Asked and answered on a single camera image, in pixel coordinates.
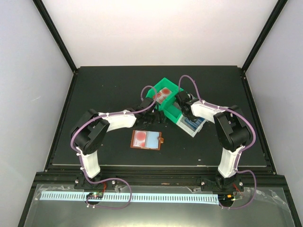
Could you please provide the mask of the green bin with black cards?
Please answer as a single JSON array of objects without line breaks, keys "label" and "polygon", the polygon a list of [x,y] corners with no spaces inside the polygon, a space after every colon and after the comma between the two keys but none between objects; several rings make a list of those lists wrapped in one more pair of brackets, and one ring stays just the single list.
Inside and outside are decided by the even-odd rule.
[{"label": "green bin with black cards", "polygon": [[178,120],[182,116],[181,107],[175,99],[167,101],[163,108],[165,116],[170,119],[174,124],[177,124]]}]

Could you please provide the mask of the white bin with blue cards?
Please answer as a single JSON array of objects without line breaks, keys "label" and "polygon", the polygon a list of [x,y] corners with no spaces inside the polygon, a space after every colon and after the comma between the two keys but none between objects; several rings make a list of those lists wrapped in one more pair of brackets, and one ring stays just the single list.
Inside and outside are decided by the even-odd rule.
[{"label": "white bin with blue cards", "polygon": [[206,122],[207,120],[201,117],[197,118],[196,121],[191,121],[182,115],[177,121],[177,126],[194,138]]}]

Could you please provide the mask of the brown leather card holder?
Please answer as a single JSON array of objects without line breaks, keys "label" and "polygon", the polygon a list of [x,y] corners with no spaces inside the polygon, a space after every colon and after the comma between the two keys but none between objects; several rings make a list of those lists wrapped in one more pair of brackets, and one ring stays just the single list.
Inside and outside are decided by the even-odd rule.
[{"label": "brown leather card holder", "polygon": [[145,131],[147,132],[147,138],[145,141],[145,147],[144,148],[139,148],[139,147],[134,147],[133,142],[134,142],[134,134],[136,130],[133,130],[132,133],[132,139],[131,139],[131,148],[136,148],[136,149],[147,149],[147,150],[160,150],[161,145],[164,143],[164,138],[162,137],[162,133],[158,131]]}]

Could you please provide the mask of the green bin with red cards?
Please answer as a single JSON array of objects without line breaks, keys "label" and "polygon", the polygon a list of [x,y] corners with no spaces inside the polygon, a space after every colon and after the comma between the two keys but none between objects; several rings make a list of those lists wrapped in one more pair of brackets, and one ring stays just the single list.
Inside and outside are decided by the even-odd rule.
[{"label": "green bin with red cards", "polygon": [[175,95],[179,91],[178,85],[174,84],[167,78],[163,78],[156,85],[154,85],[155,91],[153,88],[150,88],[145,97],[154,99],[156,97],[156,103],[160,111],[168,108],[170,105],[173,105],[175,102]]}]

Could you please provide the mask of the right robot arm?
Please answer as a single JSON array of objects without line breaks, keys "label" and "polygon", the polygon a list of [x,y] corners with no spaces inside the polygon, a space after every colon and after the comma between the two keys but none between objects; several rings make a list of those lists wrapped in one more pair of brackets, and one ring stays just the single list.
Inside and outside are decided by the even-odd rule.
[{"label": "right robot arm", "polygon": [[226,191],[235,181],[242,151],[253,138],[249,122],[243,119],[241,109],[236,105],[217,106],[192,98],[186,91],[178,92],[175,98],[183,116],[189,120],[196,122],[203,118],[215,124],[223,151],[214,181],[220,191]]}]

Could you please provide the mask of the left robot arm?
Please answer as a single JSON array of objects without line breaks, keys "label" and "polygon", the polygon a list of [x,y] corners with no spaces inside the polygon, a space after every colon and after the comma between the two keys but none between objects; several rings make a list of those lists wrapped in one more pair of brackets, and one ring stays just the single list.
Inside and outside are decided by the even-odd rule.
[{"label": "left robot arm", "polygon": [[96,189],[101,185],[98,149],[107,132],[161,124],[165,121],[164,112],[152,98],[143,98],[136,107],[120,112],[101,113],[89,109],[71,130],[70,140],[70,147],[76,151],[80,160],[80,169],[86,176],[86,185],[91,189]]}]

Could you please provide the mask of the blue card stack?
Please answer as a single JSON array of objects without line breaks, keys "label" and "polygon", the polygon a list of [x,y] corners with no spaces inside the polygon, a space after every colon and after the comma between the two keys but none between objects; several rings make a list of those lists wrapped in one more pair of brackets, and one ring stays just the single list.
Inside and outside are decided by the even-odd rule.
[{"label": "blue card stack", "polygon": [[197,128],[204,123],[204,118],[197,118],[195,121],[191,121],[188,118],[182,118],[181,121],[192,131],[196,131]]}]

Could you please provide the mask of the red card stack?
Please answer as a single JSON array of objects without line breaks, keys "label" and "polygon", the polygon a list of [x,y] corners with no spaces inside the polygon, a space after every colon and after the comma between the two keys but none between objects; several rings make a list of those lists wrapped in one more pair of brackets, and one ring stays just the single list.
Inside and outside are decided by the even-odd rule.
[{"label": "red card stack", "polygon": [[171,90],[169,90],[167,87],[164,87],[157,93],[157,95],[154,95],[152,98],[154,99],[156,97],[156,102],[161,105],[165,99],[171,95],[171,93]]}]

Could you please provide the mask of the right circuit board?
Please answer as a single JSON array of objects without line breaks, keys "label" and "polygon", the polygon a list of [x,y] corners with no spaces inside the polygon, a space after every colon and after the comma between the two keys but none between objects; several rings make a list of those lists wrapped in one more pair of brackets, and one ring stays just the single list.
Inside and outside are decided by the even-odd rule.
[{"label": "right circuit board", "polygon": [[236,194],[224,194],[222,200],[223,201],[236,201],[241,198],[242,198],[241,196],[238,196]]}]

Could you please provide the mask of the circuit board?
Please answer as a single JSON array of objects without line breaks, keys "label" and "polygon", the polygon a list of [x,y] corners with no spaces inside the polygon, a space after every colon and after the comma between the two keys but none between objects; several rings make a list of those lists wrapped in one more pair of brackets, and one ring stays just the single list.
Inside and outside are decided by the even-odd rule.
[{"label": "circuit board", "polygon": [[241,198],[242,198],[241,196],[238,196],[236,194],[224,194],[222,200],[223,201],[236,201]]},{"label": "circuit board", "polygon": [[89,192],[86,196],[86,200],[100,200],[103,198],[103,192]]}]

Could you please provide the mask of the left circuit board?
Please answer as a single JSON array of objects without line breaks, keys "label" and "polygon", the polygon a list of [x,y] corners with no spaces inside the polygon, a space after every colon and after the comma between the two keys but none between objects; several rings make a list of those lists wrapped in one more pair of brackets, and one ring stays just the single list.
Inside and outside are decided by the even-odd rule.
[{"label": "left circuit board", "polygon": [[103,192],[89,192],[86,196],[86,200],[100,200],[103,198]]}]

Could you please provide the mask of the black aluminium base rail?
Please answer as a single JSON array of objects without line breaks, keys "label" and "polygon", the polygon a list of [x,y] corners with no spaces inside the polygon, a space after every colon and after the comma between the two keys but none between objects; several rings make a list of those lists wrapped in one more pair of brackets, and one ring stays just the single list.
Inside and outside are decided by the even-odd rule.
[{"label": "black aluminium base rail", "polygon": [[104,167],[101,173],[89,183],[79,169],[48,169],[36,173],[33,186],[38,184],[67,184],[76,189],[114,188],[115,185],[131,186],[189,186],[203,190],[217,191],[215,167]]}]

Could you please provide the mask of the right black frame post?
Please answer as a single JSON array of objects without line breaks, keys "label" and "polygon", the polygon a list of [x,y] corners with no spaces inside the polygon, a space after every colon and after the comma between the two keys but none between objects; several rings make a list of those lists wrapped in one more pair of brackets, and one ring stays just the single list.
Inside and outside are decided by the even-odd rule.
[{"label": "right black frame post", "polygon": [[262,44],[264,43],[265,39],[267,38],[269,32],[273,28],[275,22],[277,21],[278,17],[280,16],[282,10],[284,9],[285,5],[287,4],[288,0],[278,0],[275,4],[273,10],[271,11],[266,23],[264,24],[261,32],[259,33],[251,51],[249,52],[241,70],[243,72],[247,72],[250,65],[252,64],[254,58],[256,57],[257,53],[259,52]]}]

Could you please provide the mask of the black frame post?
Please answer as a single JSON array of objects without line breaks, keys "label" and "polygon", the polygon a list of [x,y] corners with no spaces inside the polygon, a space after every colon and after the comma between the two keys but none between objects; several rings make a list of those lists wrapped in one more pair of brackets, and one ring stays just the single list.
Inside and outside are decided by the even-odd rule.
[{"label": "black frame post", "polygon": [[33,3],[35,5],[35,7],[37,8],[40,16],[42,17],[44,23],[46,24],[48,30],[50,31],[53,39],[55,40],[57,46],[59,47],[64,59],[66,60],[66,62],[68,63],[71,71],[73,73],[77,73],[78,69],[63,41],[63,39],[60,36],[60,33],[58,32],[48,10],[46,9],[44,3],[42,0],[33,0]]},{"label": "black frame post", "polygon": [[262,44],[264,43],[265,39],[267,38],[269,32],[273,28],[275,22],[277,21],[278,17],[280,16],[282,10],[284,9],[285,5],[287,4],[288,0],[278,0],[275,4],[273,10],[271,11],[266,23],[264,24],[261,32],[259,33],[251,51],[249,52],[241,70],[243,72],[247,72],[250,65],[252,64],[254,58],[256,57],[257,53],[259,52]]}]

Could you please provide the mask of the left black frame post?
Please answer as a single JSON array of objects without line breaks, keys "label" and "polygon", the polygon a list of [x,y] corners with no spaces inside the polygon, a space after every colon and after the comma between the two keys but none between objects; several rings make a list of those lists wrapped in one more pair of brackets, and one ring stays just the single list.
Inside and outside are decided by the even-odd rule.
[{"label": "left black frame post", "polygon": [[63,39],[60,36],[60,33],[58,32],[48,10],[46,9],[44,3],[42,0],[33,0],[33,3],[35,5],[35,7],[37,8],[40,16],[42,17],[44,23],[46,24],[48,30],[50,31],[53,39],[55,40],[57,46],[59,47],[64,59],[66,60],[66,62],[68,63],[71,71],[73,73],[77,73],[78,69],[63,41]]}]

